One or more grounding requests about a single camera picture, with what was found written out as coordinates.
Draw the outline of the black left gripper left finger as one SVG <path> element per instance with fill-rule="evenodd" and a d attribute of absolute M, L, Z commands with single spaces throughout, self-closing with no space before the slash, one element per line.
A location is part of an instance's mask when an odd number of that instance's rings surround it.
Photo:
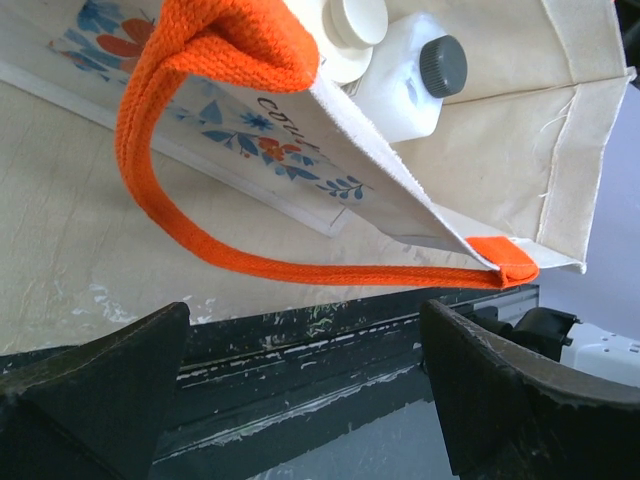
<path fill-rule="evenodd" d="M 2 478 L 147 478 L 189 315 L 185 303 L 174 302 L 2 375 Z"/>

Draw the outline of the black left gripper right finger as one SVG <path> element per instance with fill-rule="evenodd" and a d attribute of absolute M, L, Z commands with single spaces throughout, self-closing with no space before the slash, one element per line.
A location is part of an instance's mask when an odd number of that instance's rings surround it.
<path fill-rule="evenodd" d="M 564 366 L 437 301 L 420 311 L 423 364 L 462 479 L 635 479 L 639 385 Z"/>

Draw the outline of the canvas bag orange handles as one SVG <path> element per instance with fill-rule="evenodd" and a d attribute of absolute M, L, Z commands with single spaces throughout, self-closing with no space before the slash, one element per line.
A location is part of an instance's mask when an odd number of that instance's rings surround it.
<path fill-rule="evenodd" d="M 611 1 L 385 1 L 462 45 L 464 89 L 434 132 L 387 142 L 319 49 L 326 1 L 5 1 L 1 63 L 115 132 L 121 178 L 219 268 L 320 285 L 507 288 L 585 268 L 602 157 L 632 72 Z M 323 232 L 352 212 L 471 264 L 288 263 L 228 246 L 158 182 L 165 153 Z"/>

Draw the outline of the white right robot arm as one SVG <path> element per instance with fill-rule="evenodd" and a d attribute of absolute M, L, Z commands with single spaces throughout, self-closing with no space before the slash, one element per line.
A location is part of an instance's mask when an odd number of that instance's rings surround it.
<path fill-rule="evenodd" d="M 486 307 L 467 318 L 484 329 L 564 366 L 623 385 L 639 385 L 639 342 L 546 308 L 528 310 L 514 325 Z"/>

